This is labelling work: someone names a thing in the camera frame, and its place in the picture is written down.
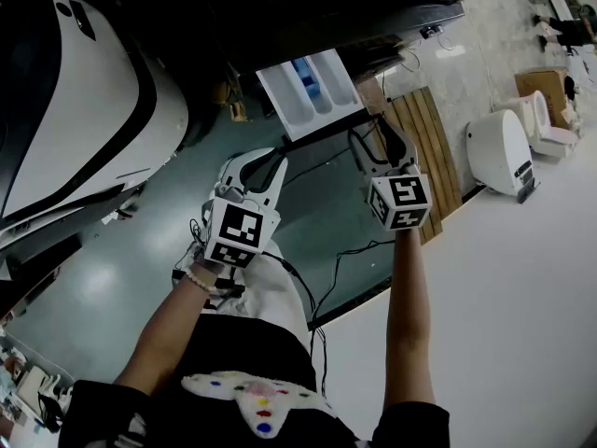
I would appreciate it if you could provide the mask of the white and black washing machine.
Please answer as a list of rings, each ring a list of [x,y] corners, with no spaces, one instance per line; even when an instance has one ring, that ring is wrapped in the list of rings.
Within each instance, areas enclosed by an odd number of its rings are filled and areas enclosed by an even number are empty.
[[[0,254],[118,208],[179,149],[187,102],[84,0],[0,0]]]

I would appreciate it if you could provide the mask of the white toilet seat lid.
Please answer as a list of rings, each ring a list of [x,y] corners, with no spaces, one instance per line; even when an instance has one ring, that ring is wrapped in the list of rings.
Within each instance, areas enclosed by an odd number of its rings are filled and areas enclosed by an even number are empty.
[[[474,178],[524,203],[535,191],[530,147],[519,117],[503,109],[467,124],[466,151]]]

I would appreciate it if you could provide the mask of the white drawer tray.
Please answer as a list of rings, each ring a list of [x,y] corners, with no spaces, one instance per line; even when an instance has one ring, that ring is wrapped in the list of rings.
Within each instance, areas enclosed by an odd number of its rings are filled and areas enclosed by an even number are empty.
[[[372,120],[335,49],[257,71],[291,143],[311,143]]]

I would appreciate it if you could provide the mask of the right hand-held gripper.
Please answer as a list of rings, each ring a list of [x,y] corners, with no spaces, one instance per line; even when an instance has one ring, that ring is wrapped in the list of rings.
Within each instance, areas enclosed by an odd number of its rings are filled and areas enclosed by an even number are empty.
[[[377,158],[356,130],[348,131],[349,148],[368,184],[366,203],[386,231],[419,229],[432,209],[428,176],[421,173],[416,146],[400,127],[380,118],[380,130],[387,160]]]

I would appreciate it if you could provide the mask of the white toilet open lid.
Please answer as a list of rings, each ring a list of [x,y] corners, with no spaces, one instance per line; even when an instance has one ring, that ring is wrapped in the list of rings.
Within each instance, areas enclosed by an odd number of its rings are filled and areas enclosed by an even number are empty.
[[[547,102],[541,91],[510,99],[494,107],[494,111],[506,109],[512,110],[519,118],[529,146],[535,153],[565,159],[575,149],[578,136],[551,125]]]

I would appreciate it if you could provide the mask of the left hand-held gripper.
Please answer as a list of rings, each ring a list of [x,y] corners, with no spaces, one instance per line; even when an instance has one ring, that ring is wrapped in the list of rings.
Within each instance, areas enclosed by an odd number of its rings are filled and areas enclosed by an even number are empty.
[[[286,156],[279,156],[258,185],[243,193],[247,180],[275,155],[274,147],[254,149],[230,158],[214,194],[202,208],[202,243],[206,259],[245,269],[261,254],[277,226],[276,211]]]

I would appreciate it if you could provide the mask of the person's right forearm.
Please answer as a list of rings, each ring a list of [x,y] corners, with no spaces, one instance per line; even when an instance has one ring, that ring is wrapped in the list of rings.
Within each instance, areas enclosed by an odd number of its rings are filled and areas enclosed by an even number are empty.
[[[430,334],[420,234],[416,230],[398,231],[386,327],[384,409],[404,402],[435,402]]]

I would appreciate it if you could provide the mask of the person's black shirt star patch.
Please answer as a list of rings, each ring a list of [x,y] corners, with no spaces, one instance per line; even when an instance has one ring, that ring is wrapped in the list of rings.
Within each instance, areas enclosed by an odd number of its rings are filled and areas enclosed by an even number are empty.
[[[59,448],[450,448],[437,405],[387,409],[359,440],[315,388],[307,349],[262,320],[202,315],[155,396],[92,381],[74,385]]]

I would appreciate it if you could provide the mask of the brown cardboard box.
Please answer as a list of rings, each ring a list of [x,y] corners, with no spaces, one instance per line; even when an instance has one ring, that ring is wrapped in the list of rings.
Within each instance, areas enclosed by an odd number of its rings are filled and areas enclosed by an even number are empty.
[[[519,96],[529,96],[540,91],[546,99],[551,125],[565,130],[570,129],[563,114],[568,106],[564,87],[567,76],[568,70],[565,67],[538,68],[514,75]]]

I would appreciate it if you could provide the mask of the wooden slat platform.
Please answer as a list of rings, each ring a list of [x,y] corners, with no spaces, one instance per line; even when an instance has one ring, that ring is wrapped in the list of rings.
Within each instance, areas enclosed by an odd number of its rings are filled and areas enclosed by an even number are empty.
[[[416,146],[416,164],[428,176],[432,196],[430,214],[417,229],[425,244],[442,233],[441,221],[462,205],[451,150],[432,93],[424,87],[389,101],[373,78],[360,83],[357,91],[372,116],[371,133],[359,134],[377,158],[387,160],[380,118],[400,127]]]

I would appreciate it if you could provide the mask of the small yellow object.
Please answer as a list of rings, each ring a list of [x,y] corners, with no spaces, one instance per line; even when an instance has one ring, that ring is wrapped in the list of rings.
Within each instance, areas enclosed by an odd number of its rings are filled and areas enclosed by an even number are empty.
[[[222,80],[212,85],[210,101],[215,105],[227,107],[232,121],[248,121],[246,107],[229,81]]]

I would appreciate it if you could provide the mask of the person's left forearm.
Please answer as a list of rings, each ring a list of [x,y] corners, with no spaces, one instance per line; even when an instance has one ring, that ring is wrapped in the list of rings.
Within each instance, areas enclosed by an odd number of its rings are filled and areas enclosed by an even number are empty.
[[[146,323],[133,353],[115,384],[148,396],[169,384],[193,334],[204,304],[223,267],[219,264],[190,267]]]

